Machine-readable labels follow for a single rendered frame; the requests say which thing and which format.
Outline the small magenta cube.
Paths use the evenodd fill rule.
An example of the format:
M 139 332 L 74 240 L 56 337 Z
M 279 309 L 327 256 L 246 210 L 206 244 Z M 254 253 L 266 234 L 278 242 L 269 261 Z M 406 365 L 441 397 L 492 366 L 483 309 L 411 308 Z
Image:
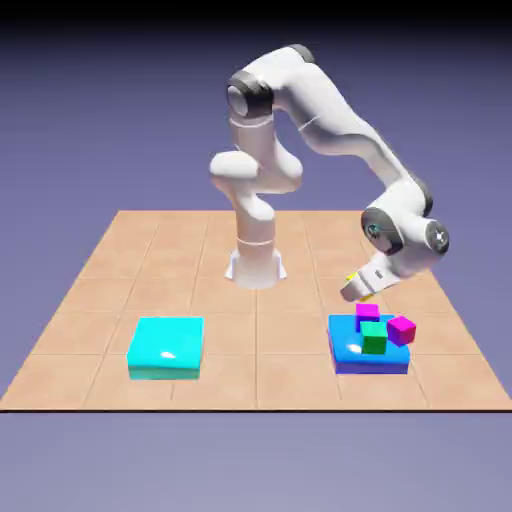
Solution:
M 359 302 L 356 304 L 355 328 L 359 332 L 362 322 L 379 322 L 380 312 L 376 304 Z
M 396 346 L 412 343 L 416 335 L 416 324 L 405 316 L 393 317 L 387 322 L 388 339 Z

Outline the small green cube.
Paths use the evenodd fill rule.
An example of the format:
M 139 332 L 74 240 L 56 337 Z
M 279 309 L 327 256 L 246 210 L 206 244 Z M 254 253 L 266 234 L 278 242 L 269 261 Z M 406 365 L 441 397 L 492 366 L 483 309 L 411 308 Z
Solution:
M 362 321 L 362 352 L 364 354 L 380 355 L 386 352 L 388 332 L 387 323 L 382 321 Z

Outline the large blue box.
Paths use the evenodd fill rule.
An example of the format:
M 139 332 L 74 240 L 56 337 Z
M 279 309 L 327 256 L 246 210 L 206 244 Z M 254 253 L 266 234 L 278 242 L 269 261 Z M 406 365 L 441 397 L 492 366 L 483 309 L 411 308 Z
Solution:
M 328 316 L 328 336 L 337 374 L 407 374 L 410 351 L 407 345 L 386 344 L 384 354 L 362 352 L 363 336 L 355 328 L 353 314 Z

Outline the large cyan box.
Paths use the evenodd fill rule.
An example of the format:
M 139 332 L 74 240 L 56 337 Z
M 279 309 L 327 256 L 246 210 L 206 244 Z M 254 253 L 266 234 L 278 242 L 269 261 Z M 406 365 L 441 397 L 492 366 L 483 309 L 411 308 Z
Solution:
M 141 317 L 126 354 L 132 380 L 193 380 L 200 376 L 203 317 Z

